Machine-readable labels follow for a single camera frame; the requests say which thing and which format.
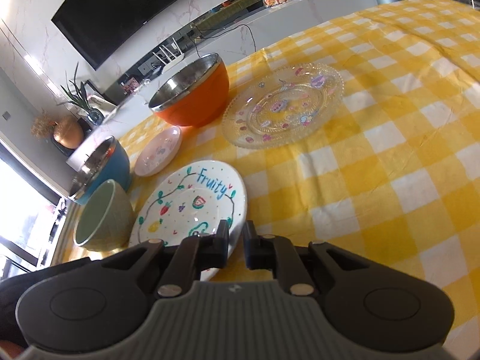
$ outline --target white plate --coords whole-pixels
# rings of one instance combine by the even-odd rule
[[[229,256],[237,244],[247,215],[247,194],[242,177],[220,161],[198,161],[184,166],[164,180],[140,210],[129,247],[160,238],[179,245],[193,234],[213,234],[218,223],[231,223]],[[203,271],[209,280],[218,269]]]
[[[135,163],[135,174],[152,176],[166,167],[177,155],[182,144],[182,130],[173,126],[156,135],[142,150]]]

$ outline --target small plate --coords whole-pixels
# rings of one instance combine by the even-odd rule
[[[230,143],[247,149],[292,143],[330,120],[342,96],[343,80],[332,67],[284,67],[232,100],[223,115],[223,134]]]
[[[247,215],[242,177],[220,161],[198,161],[164,180],[140,210],[129,247],[160,238],[179,245],[191,235],[213,234],[221,219],[230,223],[229,256],[237,244]],[[218,269],[203,271],[209,280]]]
[[[142,150],[135,163],[137,176],[148,177],[160,172],[177,155],[182,144],[182,130],[173,126],[156,135]]]

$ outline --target yellow gingham tablecloth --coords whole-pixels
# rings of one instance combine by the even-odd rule
[[[139,212],[156,185],[200,159],[242,175],[247,218],[260,234],[306,246],[328,240],[442,288],[455,307],[445,346],[459,359],[478,347],[480,309],[480,14],[450,0],[405,0],[327,21],[230,65],[230,97],[297,62],[340,71],[343,104],[310,137],[246,150],[220,118],[186,129],[160,174],[134,178]],[[121,144],[131,165],[165,123],[151,116]],[[237,245],[215,280],[267,279]]]

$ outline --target strawberry drawing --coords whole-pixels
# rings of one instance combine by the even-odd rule
[[[169,210],[171,204],[172,204],[172,202],[165,203],[165,205],[160,210],[160,215],[165,215],[167,213],[167,211]]]

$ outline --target window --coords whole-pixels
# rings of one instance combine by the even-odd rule
[[[1,144],[0,186],[0,279],[4,279],[35,270],[49,240],[59,196]]]

